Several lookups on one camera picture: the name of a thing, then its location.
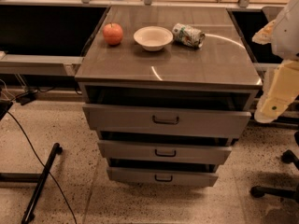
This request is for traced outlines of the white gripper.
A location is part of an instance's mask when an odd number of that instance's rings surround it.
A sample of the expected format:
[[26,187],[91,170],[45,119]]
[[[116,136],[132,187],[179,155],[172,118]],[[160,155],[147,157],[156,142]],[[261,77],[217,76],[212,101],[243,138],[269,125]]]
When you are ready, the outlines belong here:
[[[252,37],[254,43],[271,42],[275,20],[268,22]],[[285,60],[277,68],[268,69],[263,81],[263,95],[258,101],[254,118],[270,123],[282,115],[299,95],[299,62]]]

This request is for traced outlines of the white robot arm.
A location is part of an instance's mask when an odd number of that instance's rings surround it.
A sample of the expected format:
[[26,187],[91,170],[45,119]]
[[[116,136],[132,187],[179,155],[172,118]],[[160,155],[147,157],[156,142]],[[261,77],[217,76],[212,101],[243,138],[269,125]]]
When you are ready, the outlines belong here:
[[260,123],[270,123],[284,113],[299,95],[299,0],[290,2],[257,32],[252,41],[270,44],[272,53],[283,62],[268,69],[263,81],[254,118]]

